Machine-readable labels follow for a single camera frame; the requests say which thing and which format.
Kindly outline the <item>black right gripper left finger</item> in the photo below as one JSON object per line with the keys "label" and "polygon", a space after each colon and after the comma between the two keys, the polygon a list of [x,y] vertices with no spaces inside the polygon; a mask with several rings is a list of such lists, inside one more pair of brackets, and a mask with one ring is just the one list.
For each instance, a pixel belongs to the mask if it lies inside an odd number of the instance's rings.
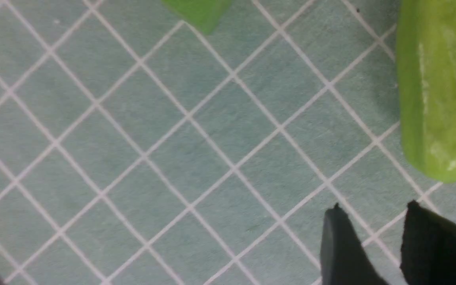
{"label": "black right gripper left finger", "polygon": [[348,214],[339,204],[325,211],[320,248],[324,285],[386,285],[370,262]]}

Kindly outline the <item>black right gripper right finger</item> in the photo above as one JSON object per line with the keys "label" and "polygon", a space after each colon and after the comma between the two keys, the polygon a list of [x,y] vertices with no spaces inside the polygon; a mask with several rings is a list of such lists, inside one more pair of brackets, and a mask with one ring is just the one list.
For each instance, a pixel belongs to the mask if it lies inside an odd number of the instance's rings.
{"label": "black right gripper right finger", "polygon": [[456,285],[456,223],[409,202],[400,269],[409,285]]}

